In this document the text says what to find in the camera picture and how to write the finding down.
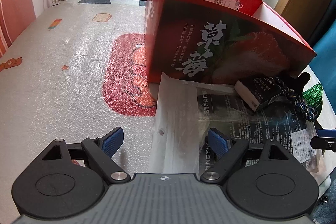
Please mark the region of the small black packet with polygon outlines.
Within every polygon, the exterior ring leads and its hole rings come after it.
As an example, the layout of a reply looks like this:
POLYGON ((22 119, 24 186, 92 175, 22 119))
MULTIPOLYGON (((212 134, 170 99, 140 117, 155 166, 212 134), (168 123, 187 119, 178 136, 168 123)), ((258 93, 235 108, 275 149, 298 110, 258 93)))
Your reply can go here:
POLYGON ((280 88, 265 76, 251 76, 238 80, 234 90, 254 112, 275 102, 281 94, 280 88))

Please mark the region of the clear plastic packaged garment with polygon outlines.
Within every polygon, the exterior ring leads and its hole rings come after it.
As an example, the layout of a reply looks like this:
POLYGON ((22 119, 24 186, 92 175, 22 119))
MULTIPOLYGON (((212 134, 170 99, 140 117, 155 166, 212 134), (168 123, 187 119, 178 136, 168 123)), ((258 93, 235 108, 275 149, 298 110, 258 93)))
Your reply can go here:
POLYGON ((208 85, 161 76, 152 128, 149 170, 157 173, 201 174, 231 146, 232 139, 283 145, 318 183, 332 165, 310 141, 315 127, 288 103, 276 101, 251 111, 227 85, 208 85))

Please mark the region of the black glove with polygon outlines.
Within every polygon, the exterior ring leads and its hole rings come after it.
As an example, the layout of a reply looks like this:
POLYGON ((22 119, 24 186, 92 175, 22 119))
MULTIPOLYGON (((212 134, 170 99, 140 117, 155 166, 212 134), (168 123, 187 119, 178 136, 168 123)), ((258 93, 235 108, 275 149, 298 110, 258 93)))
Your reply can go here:
POLYGON ((273 79, 284 95, 298 98, 302 97, 303 88, 309 82, 310 74, 303 72, 298 77, 291 77, 287 73, 280 73, 273 79))

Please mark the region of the green tassel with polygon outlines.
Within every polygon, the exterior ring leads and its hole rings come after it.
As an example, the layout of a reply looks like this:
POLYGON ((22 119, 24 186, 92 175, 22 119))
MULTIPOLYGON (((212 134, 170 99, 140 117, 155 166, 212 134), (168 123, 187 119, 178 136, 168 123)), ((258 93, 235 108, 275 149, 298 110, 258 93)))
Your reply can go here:
POLYGON ((322 108, 322 95, 323 86, 321 83, 313 85, 311 88, 303 92, 303 99, 308 106, 314 108, 317 111, 321 111, 322 108))

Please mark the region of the blue fabric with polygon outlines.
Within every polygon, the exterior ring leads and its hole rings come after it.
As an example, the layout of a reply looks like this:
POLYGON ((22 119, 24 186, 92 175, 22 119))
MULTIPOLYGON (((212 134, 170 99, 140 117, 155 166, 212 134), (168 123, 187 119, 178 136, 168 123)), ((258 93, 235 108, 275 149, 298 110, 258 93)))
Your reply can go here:
POLYGON ((317 56, 309 66, 320 80, 329 102, 335 110, 335 0, 331 0, 324 15, 309 38, 317 56))

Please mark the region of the red strawberry cardboard box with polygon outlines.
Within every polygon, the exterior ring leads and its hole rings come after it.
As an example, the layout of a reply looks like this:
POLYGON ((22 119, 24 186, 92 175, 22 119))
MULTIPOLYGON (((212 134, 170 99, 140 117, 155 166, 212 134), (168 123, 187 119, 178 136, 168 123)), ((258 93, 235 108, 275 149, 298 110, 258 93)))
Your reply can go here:
POLYGON ((315 51, 262 0, 147 0, 147 79, 162 75, 235 84, 252 75, 299 75, 315 51))

